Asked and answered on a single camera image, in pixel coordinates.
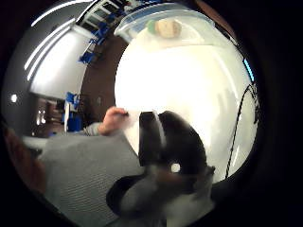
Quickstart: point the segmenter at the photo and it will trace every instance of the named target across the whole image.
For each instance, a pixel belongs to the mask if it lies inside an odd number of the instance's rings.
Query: ceiling light
[[[179,164],[172,164],[171,167],[170,167],[171,172],[174,172],[174,173],[179,172],[179,171],[180,171],[180,168],[181,168],[181,167],[180,167]]]
[[[18,99],[18,96],[16,94],[14,94],[10,97],[11,102],[16,102],[17,99]]]
[[[27,68],[30,65],[31,61],[34,59],[34,57],[39,52],[39,50],[47,43],[47,41],[49,41],[54,35],[56,35],[57,32],[59,32],[60,30],[62,30],[65,26],[70,25],[75,20],[76,20],[75,18],[70,19],[69,21],[65,22],[61,26],[58,26],[53,32],[51,32],[48,36],[46,36],[46,38],[36,47],[36,49],[31,53],[31,55],[27,59],[27,62],[25,64],[25,70],[27,70]]]
[[[30,78],[31,78],[31,76],[32,76],[32,74],[33,74],[33,72],[34,72],[35,69],[37,68],[37,66],[38,66],[38,64],[39,64],[39,62],[40,62],[40,60],[41,60],[42,57],[46,54],[46,52],[48,51],[48,49],[49,49],[55,42],[57,42],[57,41],[61,38],[61,36],[64,35],[65,32],[69,30],[69,28],[70,28],[70,26],[67,27],[65,30],[63,30],[62,32],[60,32],[60,33],[58,34],[58,36],[57,36],[56,38],[54,38],[54,39],[47,45],[47,47],[41,52],[41,54],[39,55],[39,57],[37,58],[37,60],[34,62],[34,64],[32,65],[32,67],[31,67],[31,69],[30,69],[30,71],[29,71],[29,73],[28,73],[28,75],[27,75],[27,81],[30,80]]]
[[[70,2],[66,2],[66,3],[63,3],[63,4],[60,4],[52,9],[49,9],[48,11],[46,11],[45,13],[43,13],[41,16],[39,16],[32,24],[31,26],[35,26],[39,21],[41,21],[43,18],[45,18],[45,16],[47,16],[48,14],[58,10],[58,9],[61,9],[61,8],[64,8],[64,7],[68,7],[68,6],[71,6],[71,5],[75,5],[75,4],[78,4],[78,3],[85,3],[85,2],[91,2],[92,0],[75,0],[75,1],[70,1]]]

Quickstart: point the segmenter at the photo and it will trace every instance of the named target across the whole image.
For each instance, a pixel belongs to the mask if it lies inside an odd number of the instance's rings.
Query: white surface
[[[69,104],[69,102],[65,101],[64,131],[67,131],[67,121],[69,118],[69,110],[70,110],[70,104]]]
[[[217,182],[224,178],[238,107],[250,80],[234,45],[207,24],[205,30],[208,36],[205,40],[211,40],[212,44],[165,48],[159,48],[163,46],[160,41],[153,43],[146,30],[141,31],[125,50],[117,68],[116,105],[130,110],[133,119],[138,119],[139,111],[180,114],[201,136],[207,162],[216,167],[214,182]],[[233,171],[245,160],[256,133],[250,95],[244,103]],[[125,131],[136,153],[138,126],[133,120],[133,126]]]
[[[69,30],[54,44],[40,63],[30,85],[30,91],[60,99],[65,99],[67,91],[80,93],[86,65],[78,62],[78,59],[88,41],[87,36],[73,29]]]

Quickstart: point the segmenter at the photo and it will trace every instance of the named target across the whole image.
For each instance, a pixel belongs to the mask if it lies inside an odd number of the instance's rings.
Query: person
[[[185,226],[212,209],[214,168],[197,132],[175,113],[141,113],[136,155],[121,130],[127,119],[112,107],[101,123],[49,138],[38,159],[7,134],[10,157],[27,186],[79,226]]]
[[[106,205],[104,188],[125,174],[142,173],[136,154],[119,130],[127,117],[124,109],[112,107],[102,122],[78,133],[50,137],[37,159],[7,129],[9,157],[26,186],[72,222],[103,226],[117,218]]]

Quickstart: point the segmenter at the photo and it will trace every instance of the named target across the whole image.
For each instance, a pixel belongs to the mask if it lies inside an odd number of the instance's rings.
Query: bright light
[[[98,0],[95,0],[94,2],[92,2],[84,11],[83,13],[78,17],[77,22],[79,21],[79,19],[84,15],[84,13],[91,8]]]
[[[54,39],[47,45],[47,47],[41,52],[41,54],[39,55],[39,57],[37,58],[37,60],[36,60],[36,61],[34,62],[34,64],[32,65],[32,67],[31,67],[31,69],[30,69],[30,71],[29,71],[29,73],[28,73],[28,75],[27,75],[27,80],[30,80],[30,78],[31,78],[31,76],[32,76],[32,74],[33,74],[33,72],[34,72],[35,69],[37,68],[37,66],[38,66],[38,64],[39,64],[39,62],[40,62],[40,60],[41,60],[42,57],[46,54],[46,52],[48,51],[48,49],[49,49],[55,42],[57,42],[57,41],[61,38],[61,36],[64,35],[65,32],[69,30],[69,28],[70,28],[70,26],[67,27],[66,29],[64,29],[62,32],[60,32],[59,35],[58,35],[56,38],[54,38]]]
[[[39,52],[39,50],[54,36],[56,33],[58,33],[60,30],[62,30],[64,27],[70,25],[73,23],[76,19],[70,19],[69,21],[65,22],[61,26],[58,26],[53,32],[51,32],[46,38],[36,47],[36,49],[31,53],[29,58],[27,59],[27,62],[25,64],[25,70],[28,69],[28,66],[30,65],[31,61],[34,59],[36,54]]]
[[[35,26],[39,21],[41,21],[43,18],[45,18],[45,16],[47,16],[48,14],[58,10],[58,9],[61,9],[61,8],[64,8],[64,7],[68,7],[68,6],[71,6],[71,5],[75,5],[75,4],[78,4],[78,3],[85,3],[85,2],[91,2],[92,0],[75,0],[75,1],[70,1],[70,2],[66,2],[66,3],[63,3],[63,4],[60,4],[48,11],[46,11],[45,13],[43,13],[40,17],[38,17],[32,24],[31,26]]]
[[[246,69],[247,69],[247,71],[248,71],[248,74],[249,74],[250,79],[251,79],[252,81],[254,81],[254,80],[255,80],[255,77],[254,77],[254,75],[253,75],[253,71],[251,70],[251,68],[250,68],[250,66],[249,66],[249,64],[248,64],[247,59],[244,59],[243,62],[244,62],[244,64],[245,64],[245,66],[246,66]]]
[[[172,164],[170,169],[171,169],[171,172],[179,172],[180,171],[180,165],[179,164]]]
[[[236,156],[235,156],[235,159],[234,159],[234,162],[233,162],[233,166],[235,166],[235,163],[237,161],[238,153],[239,153],[239,147],[237,147]]]
[[[16,94],[14,94],[14,95],[12,95],[12,96],[10,97],[10,100],[11,100],[12,102],[16,102],[17,99],[18,99],[18,96],[17,96]]]

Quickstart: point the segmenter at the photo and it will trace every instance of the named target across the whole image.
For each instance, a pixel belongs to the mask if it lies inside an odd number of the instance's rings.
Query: floor
[[[128,44],[113,33],[110,31],[103,45],[95,48],[100,57],[87,67],[84,75],[81,93],[86,95],[88,124],[101,121],[107,109],[116,105],[116,69]]]

